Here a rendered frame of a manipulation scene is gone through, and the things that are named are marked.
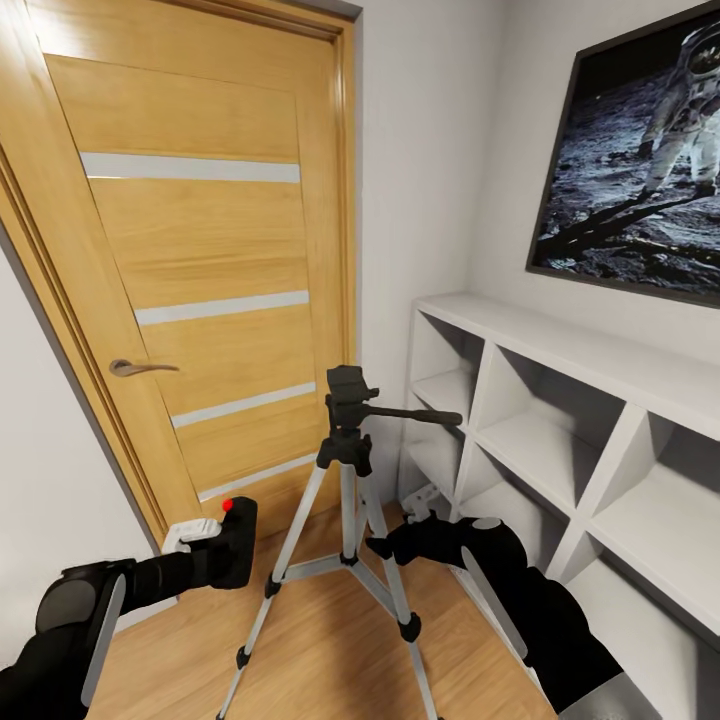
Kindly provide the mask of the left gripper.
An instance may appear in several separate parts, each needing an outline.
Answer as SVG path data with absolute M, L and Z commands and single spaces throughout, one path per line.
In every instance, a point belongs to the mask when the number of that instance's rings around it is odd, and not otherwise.
M 235 559 L 235 554 L 214 555 L 213 548 L 148 559 L 157 564 L 160 582 L 155 597 L 144 607 L 180 595 L 187 589 L 211 586 L 213 575 L 231 565 Z

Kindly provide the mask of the digital camera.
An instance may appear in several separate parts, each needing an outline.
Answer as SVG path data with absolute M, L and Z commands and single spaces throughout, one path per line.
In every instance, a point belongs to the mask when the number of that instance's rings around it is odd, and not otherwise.
M 227 499 L 222 508 L 226 515 L 220 535 L 186 544 L 192 552 L 213 548 L 214 555 L 235 554 L 235 562 L 213 575 L 211 587 L 242 589 L 248 585 L 252 571 L 258 503 L 241 496 Z

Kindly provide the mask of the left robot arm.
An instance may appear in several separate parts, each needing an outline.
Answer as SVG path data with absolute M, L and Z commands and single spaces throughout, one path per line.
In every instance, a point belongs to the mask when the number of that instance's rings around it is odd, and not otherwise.
M 0 671 L 0 720 L 84 720 L 100 680 L 119 615 L 208 587 L 235 554 L 191 551 L 218 537 L 216 519 L 174 524 L 163 556 L 100 561 L 62 570 L 44 594 L 36 635 L 12 667 Z

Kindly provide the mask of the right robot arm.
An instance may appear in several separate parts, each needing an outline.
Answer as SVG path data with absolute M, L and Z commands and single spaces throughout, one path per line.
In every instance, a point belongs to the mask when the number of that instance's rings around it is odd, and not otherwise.
M 405 524 L 367 547 L 397 565 L 417 557 L 468 569 L 516 652 L 534 667 L 559 720 L 664 720 L 609 650 L 589 631 L 577 600 L 528 567 L 515 532 L 496 517 L 438 520 L 432 482 L 407 496 Z

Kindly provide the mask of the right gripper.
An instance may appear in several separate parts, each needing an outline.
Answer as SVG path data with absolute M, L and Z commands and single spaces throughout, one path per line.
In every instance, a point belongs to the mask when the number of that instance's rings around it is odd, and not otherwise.
M 367 547 L 378 553 L 384 560 L 393 555 L 397 565 L 408 565 L 417 557 L 424 557 L 443 563 L 435 547 L 435 538 L 438 528 L 445 523 L 438 520 L 436 512 L 430 509 L 430 516 L 422 522 L 402 524 L 386 538 L 367 537 Z

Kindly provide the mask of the camera tripod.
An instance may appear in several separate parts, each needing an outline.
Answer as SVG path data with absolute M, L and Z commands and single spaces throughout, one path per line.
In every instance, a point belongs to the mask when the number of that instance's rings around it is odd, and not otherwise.
M 389 587 L 358 556 L 367 523 L 371 537 L 386 538 L 389 536 L 370 465 L 372 441 L 370 434 L 366 434 L 363 439 L 360 438 L 361 429 L 358 426 L 369 414 L 403 419 L 412 417 L 417 421 L 452 426 L 462 425 L 463 416 L 460 413 L 447 413 L 446 411 L 409 411 L 364 404 L 364 400 L 370 401 L 370 398 L 378 397 L 380 389 L 368 388 L 364 380 L 363 369 L 356 365 L 339 365 L 336 369 L 327 369 L 327 383 L 330 393 L 325 395 L 325 405 L 329 410 L 331 428 L 329 437 L 321 443 L 315 468 L 297 509 L 293 524 L 288 528 L 289 534 L 275 570 L 269 573 L 265 585 L 265 599 L 249 640 L 238 650 L 236 656 L 238 669 L 216 720 L 224 720 L 243 669 L 251 658 L 251 651 L 264 618 L 273 597 L 280 591 L 282 584 L 323 575 L 323 573 L 330 573 L 337 569 L 351 571 L 395 618 L 401 637 L 408 643 L 428 718 L 429 720 L 444 720 L 444 717 L 437 717 L 418 650 L 417 637 L 421 632 L 421 620 L 416 613 L 409 611 L 395 556 L 393 555 L 388 560 L 382 558 Z M 335 459 L 339 459 L 341 474 L 340 506 L 342 507 L 343 551 L 287 567 L 303 525 L 308 521 L 307 517 L 321 486 L 321 481 L 330 467 L 331 461 Z

